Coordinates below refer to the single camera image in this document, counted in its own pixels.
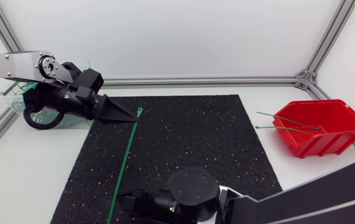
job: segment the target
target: red plastic bin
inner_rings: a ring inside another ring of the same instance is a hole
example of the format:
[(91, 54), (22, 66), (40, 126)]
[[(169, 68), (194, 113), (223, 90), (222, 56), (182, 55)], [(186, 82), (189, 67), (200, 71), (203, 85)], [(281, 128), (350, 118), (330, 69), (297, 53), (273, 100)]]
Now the red plastic bin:
[(314, 134), (277, 129), (293, 155), (302, 159), (312, 155), (341, 154), (355, 142), (355, 111), (341, 100), (293, 101), (275, 115), (313, 128), (321, 128), (314, 130), (275, 118), (274, 126)]

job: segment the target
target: speckled black mat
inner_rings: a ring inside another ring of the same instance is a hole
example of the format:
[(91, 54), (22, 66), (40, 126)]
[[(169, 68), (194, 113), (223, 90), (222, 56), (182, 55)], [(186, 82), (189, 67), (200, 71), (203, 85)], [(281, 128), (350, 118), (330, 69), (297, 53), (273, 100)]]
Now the speckled black mat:
[[(142, 107), (119, 189), (165, 188), (169, 175), (204, 167), (221, 185), (262, 199), (282, 189), (237, 95), (143, 96), (118, 101)], [(133, 124), (94, 122), (52, 223), (106, 223)], [(116, 202), (111, 223), (138, 223)]]

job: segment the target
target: aluminum frame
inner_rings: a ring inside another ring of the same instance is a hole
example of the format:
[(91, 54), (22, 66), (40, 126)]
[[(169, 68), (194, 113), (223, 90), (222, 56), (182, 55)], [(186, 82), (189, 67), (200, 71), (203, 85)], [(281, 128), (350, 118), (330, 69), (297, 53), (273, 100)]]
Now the aluminum frame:
[[(317, 73), (344, 25), (355, 8), (355, 0), (341, 0), (339, 6), (318, 44), (311, 60), (302, 72), (287, 77), (214, 77), (214, 78), (140, 78), (104, 80), (103, 88), (176, 88), (218, 86), (295, 86), (305, 90), (314, 100), (331, 99), (318, 85)], [(22, 51), (6, 17), (0, 8), (0, 38), (8, 51)], [(0, 116), (0, 138), (17, 119), (7, 109)]]

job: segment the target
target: green wire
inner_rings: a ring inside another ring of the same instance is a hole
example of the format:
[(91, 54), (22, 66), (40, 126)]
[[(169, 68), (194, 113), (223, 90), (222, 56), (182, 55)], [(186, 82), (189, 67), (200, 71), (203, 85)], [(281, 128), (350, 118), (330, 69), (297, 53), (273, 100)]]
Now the green wire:
[(299, 129), (295, 129), (295, 128), (286, 128), (286, 127), (259, 127), (259, 126), (255, 126), (255, 128), (257, 129), (260, 129), (260, 128), (279, 128), (279, 129), (287, 129), (287, 130), (292, 130), (292, 131), (298, 131), (298, 132), (301, 132), (301, 133), (306, 133), (306, 134), (311, 134), (311, 135), (314, 135), (312, 133), (308, 133), (306, 131), (302, 131), (302, 130), (299, 130)]
[[(140, 118), (141, 113), (142, 113), (142, 108), (139, 108), (139, 110), (137, 111), (137, 117), (138, 117), (138, 118)], [(116, 195), (118, 194), (119, 184), (121, 184), (123, 170), (125, 169), (127, 157), (128, 157), (128, 155), (129, 155), (129, 151), (130, 151), (130, 146), (132, 145), (133, 136), (134, 136), (134, 133), (135, 133), (136, 128), (137, 128), (137, 123), (138, 123), (138, 122), (134, 123), (133, 130), (132, 130), (132, 133), (131, 133), (130, 139), (129, 139), (129, 144), (127, 145), (127, 148), (126, 148), (125, 158), (123, 159), (123, 163), (122, 163), (122, 166), (121, 166), (121, 171), (119, 172), (118, 181), (116, 182), (116, 187), (115, 187), (113, 202), (112, 202), (112, 204), (111, 204), (111, 209), (109, 210), (109, 215), (108, 215), (108, 219), (107, 219), (107, 224), (110, 224), (110, 223), (111, 223), (111, 219), (112, 219), (112, 217), (113, 217), (113, 211), (114, 211), (114, 206), (115, 206), (115, 201), (116, 201)]]
[(321, 130), (321, 127), (313, 128), (313, 127), (307, 126), (307, 125), (305, 125), (305, 124), (299, 123), (299, 122), (297, 122), (297, 121), (292, 121), (291, 119), (283, 118), (283, 117), (280, 117), (280, 116), (277, 116), (277, 115), (267, 114), (267, 113), (263, 113), (263, 112), (257, 112), (257, 113), (259, 113), (259, 114), (264, 114), (264, 115), (268, 115), (268, 116), (273, 116), (273, 117), (279, 118), (279, 119), (284, 119), (284, 120), (286, 120), (286, 121), (290, 121), (290, 122), (293, 122), (293, 123), (295, 123), (295, 124), (299, 124), (299, 125), (301, 125), (301, 126), (303, 126), (303, 127), (306, 127), (306, 128), (310, 128), (310, 129), (314, 129), (314, 130)]

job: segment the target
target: black cable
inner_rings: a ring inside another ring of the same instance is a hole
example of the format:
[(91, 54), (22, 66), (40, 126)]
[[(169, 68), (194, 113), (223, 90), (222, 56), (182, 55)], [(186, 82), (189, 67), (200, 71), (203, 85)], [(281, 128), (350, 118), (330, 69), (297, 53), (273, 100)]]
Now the black cable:
[(39, 123), (36, 123), (34, 120), (32, 120), (32, 118), (30, 117), (30, 114), (32, 113), (34, 108), (35, 108), (34, 105), (27, 106), (27, 108), (24, 110), (24, 119), (29, 124), (29, 126), (39, 129), (39, 130), (47, 130), (47, 129), (56, 127), (64, 117), (64, 113), (60, 112), (57, 115), (57, 117), (54, 118), (54, 120), (52, 122), (50, 122), (49, 124), (39, 124)]

